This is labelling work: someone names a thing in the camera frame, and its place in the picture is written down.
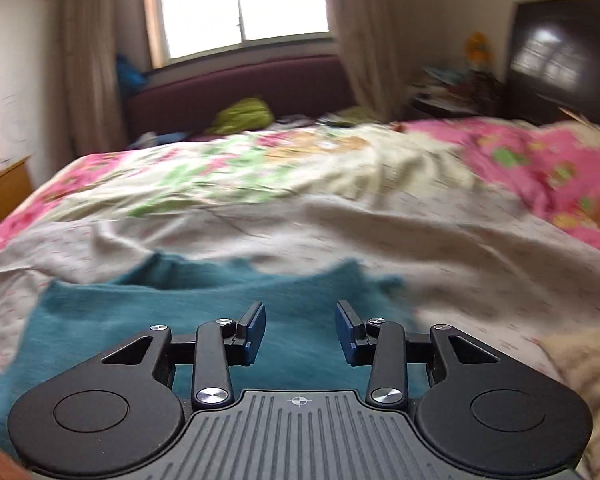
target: gray ribbed plate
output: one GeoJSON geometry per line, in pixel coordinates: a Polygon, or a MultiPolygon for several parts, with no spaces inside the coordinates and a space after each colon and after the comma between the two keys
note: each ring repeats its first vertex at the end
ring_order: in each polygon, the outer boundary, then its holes
{"type": "MultiPolygon", "coordinates": [[[[433,455],[404,416],[354,392],[256,392],[197,413],[164,456],[120,480],[477,480],[433,455]]],[[[554,480],[573,480],[563,471],[554,480]]]]}

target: window frame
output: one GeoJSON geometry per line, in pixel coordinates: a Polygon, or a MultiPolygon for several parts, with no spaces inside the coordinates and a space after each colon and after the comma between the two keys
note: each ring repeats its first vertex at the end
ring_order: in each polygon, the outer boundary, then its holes
{"type": "Polygon", "coordinates": [[[154,70],[174,65],[183,61],[201,59],[207,56],[228,52],[240,52],[251,47],[262,47],[266,45],[280,45],[296,42],[313,42],[332,40],[331,32],[308,32],[305,34],[293,34],[290,36],[276,36],[275,38],[262,38],[260,40],[247,40],[244,37],[244,22],[242,20],[242,7],[238,0],[238,26],[240,27],[240,43],[221,46],[211,50],[195,52],[188,56],[170,57],[167,44],[164,20],[162,17],[162,0],[144,0],[144,15],[146,19],[146,31],[149,42],[149,52],[154,70]]]}

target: silver bolt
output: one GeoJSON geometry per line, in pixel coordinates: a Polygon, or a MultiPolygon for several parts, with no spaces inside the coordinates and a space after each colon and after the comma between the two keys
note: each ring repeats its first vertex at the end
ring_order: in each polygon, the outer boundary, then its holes
{"type": "Polygon", "coordinates": [[[378,388],[371,392],[371,398],[380,404],[395,404],[402,400],[402,392],[395,388],[378,388]]]}
{"type": "Polygon", "coordinates": [[[229,393],[222,388],[204,388],[196,393],[196,399],[205,404],[218,404],[229,397],[229,393]]]}

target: beige blanket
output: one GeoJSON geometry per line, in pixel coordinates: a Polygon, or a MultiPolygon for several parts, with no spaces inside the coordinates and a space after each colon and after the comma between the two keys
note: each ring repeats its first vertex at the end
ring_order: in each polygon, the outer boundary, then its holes
{"type": "Polygon", "coordinates": [[[593,435],[585,457],[600,480],[600,329],[542,339],[541,345],[566,384],[587,401],[593,414],[593,435]]]}

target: triangular cutout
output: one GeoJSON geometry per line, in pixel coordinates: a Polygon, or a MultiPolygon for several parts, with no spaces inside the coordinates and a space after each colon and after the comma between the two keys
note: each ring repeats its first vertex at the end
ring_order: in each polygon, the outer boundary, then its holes
{"type": "Polygon", "coordinates": [[[449,336],[451,346],[454,348],[456,357],[463,365],[481,365],[486,363],[497,363],[499,359],[486,350],[457,336],[449,336]]]}
{"type": "Polygon", "coordinates": [[[102,360],[104,365],[139,365],[154,338],[141,337],[102,360]]]}

